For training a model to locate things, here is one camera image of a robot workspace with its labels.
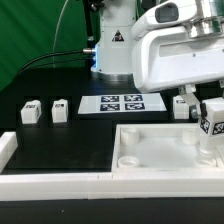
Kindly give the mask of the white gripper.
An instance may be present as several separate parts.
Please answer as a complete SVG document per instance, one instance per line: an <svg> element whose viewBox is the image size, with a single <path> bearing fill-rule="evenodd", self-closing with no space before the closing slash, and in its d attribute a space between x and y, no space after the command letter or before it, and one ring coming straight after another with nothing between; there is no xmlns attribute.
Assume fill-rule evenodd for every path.
<svg viewBox="0 0 224 224"><path fill-rule="evenodd" d="M189 39L184 29L154 30L133 47L135 87L154 92L179 87L193 119L201 116L194 84L224 78L224 34Z"/></svg>

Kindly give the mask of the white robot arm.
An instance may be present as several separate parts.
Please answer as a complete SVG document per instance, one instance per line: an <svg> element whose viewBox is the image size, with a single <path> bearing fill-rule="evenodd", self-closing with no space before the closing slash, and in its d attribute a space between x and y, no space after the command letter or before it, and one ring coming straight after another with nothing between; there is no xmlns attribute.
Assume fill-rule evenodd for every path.
<svg viewBox="0 0 224 224"><path fill-rule="evenodd" d="M144 93L177 88L195 117L207 106L193 86L224 79L224 0L156 0L141 17L142 0L98 0L100 40L92 74L132 78Z"/></svg>

